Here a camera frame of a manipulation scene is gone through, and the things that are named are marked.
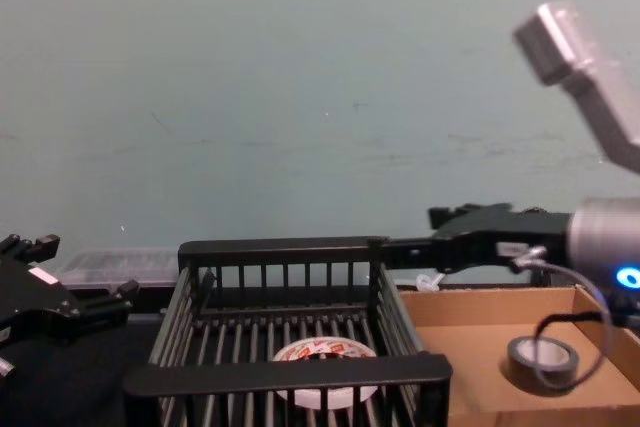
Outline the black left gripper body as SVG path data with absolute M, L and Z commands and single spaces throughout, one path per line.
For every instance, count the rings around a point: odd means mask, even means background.
M 80 302 L 56 277 L 1 257 L 2 347 L 32 338 L 66 338 L 81 313 Z

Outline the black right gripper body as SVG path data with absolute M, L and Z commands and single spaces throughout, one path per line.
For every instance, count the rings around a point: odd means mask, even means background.
M 512 260 L 533 247 L 546 249 L 553 264 L 568 261 L 568 213 L 541 208 L 514 211 L 509 203 L 469 204 L 470 211 L 434 230 L 447 274 L 480 266 L 511 269 Z

